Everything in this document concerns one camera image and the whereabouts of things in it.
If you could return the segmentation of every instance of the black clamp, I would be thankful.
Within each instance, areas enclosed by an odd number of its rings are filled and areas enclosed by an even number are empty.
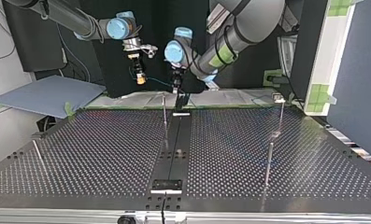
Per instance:
[[[49,9],[49,2],[48,0],[32,0],[30,3],[20,6],[22,8],[30,8],[34,7],[37,3],[40,5],[40,14],[42,20],[47,20],[49,18],[50,9]]]
[[[49,9],[49,2],[48,0],[40,0],[39,1],[39,5],[40,5],[40,11],[41,11],[41,18],[42,20],[47,20],[49,18],[49,14],[50,14],[50,9]]]

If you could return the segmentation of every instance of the white panel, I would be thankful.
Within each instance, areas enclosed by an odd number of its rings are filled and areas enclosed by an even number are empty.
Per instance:
[[[6,20],[1,15],[0,21],[7,27]],[[8,54],[12,48],[11,37],[0,28],[0,56]],[[31,81],[30,74],[22,71],[16,51],[8,58],[0,60],[0,94]],[[31,134],[37,132],[36,121],[41,119],[40,115],[34,113],[15,109],[3,110],[5,109],[0,110],[0,161],[30,141]]]
[[[17,109],[0,113],[0,161],[24,146],[37,132],[35,122],[42,116]]]

